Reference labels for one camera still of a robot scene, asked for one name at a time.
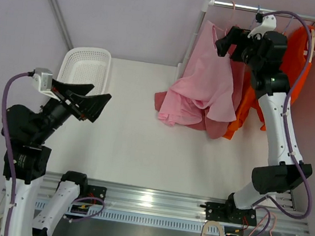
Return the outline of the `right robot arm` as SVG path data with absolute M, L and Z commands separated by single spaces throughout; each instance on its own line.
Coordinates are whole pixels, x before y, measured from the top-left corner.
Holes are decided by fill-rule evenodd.
M 297 146 L 290 112 L 290 83 L 280 69 L 287 49 L 287 38 L 275 31 L 252 35 L 233 26 L 216 41 L 218 56 L 225 56 L 235 45 L 231 59 L 244 62 L 251 70 L 251 86 L 264 116 L 268 139 L 268 164 L 252 170 L 252 181 L 228 196 L 225 203 L 207 202 L 206 219 L 228 223 L 243 220 L 255 226 L 254 207 L 275 193 L 306 184 L 313 170 L 305 164 Z

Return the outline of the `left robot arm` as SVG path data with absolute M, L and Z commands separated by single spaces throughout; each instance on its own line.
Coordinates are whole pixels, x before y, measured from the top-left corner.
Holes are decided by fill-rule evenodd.
M 52 152 L 45 145 L 47 139 L 71 116 L 79 121 L 96 121 L 112 98 L 111 94 L 89 95 L 93 84 L 71 85 L 53 79 L 49 88 L 56 97 L 50 98 L 40 112 L 18 104 L 7 107 L 12 83 L 34 75 L 28 71 L 13 76 L 3 92 L 1 134 L 6 142 L 3 167 L 6 203 L 1 236 L 53 236 L 70 204 L 88 199 L 87 175 L 67 171 L 49 203 L 38 216 L 34 215 Z

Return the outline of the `pink wire hanger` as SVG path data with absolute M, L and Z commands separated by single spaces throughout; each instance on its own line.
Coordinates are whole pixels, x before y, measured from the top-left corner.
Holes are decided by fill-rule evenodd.
M 236 24 L 236 21 L 235 21 L 236 3 L 234 1 L 231 1 L 231 4 L 233 7 L 232 7 L 231 17 L 229 18 L 229 22 L 228 22 L 229 27 L 232 27 Z

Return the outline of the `orange t shirt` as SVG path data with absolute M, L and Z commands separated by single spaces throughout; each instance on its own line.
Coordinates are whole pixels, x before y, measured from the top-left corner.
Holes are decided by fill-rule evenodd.
M 258 118 L 262 123 L 260 130 L 266 131 L 264 116 L 260 109 L 259 103 L 257 102 L 255 91 L 251 87 L 250 78 L 245 76 L 243 81 L 241 102 L 236 110 L 236 120 L 228 125 L 223 138 L 232 139 L 235 131 L 241 128 L 244 124 L 251 108 L 257 111 L 256 113 L 259 116 Z
M 291 87 L 294 87 L 294 91 L 292 92 L 291 104 L 297 100 L 302 87 L 306 81 L 309 70 L 312 65 L 312 57 L 310 56 L 307 60 L 308 54 L 308 37 L 306 30 L 303 27 L 295 30 L 290 38 L 288 39 L 288 48 L 285 53 L 281 70 L 285 72 L 290 80 Z M 297 83 L 297 86 L 294 86 L 294 83 L 302 72 L 304 64 L 308 62 L 308 66 L 306 71 L 303 73 L 300 81 Z

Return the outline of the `lavender blue wire hanger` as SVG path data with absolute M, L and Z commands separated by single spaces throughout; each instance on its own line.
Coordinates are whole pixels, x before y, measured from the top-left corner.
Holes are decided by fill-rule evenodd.
M 290 20 L 288 21 L 287 25 L 284 27 L 284 29 L 282 30 L 282 34 L 283 35 L 287 35 L 288 34 L 288 30 L 290 28 L 290 25 L 292 24 L 292 21 L 294 20 L 294 16 L 291 16 Z

